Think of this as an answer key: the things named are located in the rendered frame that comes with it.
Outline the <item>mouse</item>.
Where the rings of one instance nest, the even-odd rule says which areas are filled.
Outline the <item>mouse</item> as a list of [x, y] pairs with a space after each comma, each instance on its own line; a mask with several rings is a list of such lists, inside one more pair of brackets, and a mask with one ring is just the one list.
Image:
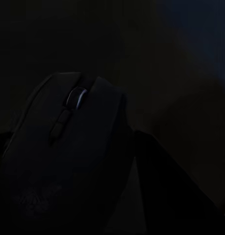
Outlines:
[[126, 103], [82, 72], [31, 93], [0, 154], [0, 235], [100, 235], [135, 156]]

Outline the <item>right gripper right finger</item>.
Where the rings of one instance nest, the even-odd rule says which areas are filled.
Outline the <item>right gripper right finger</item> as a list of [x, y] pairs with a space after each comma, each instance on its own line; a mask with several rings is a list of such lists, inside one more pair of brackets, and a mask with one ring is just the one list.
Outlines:
[[134, 140], [148, 235], [225, 235], [225, 215], [155, 138]]

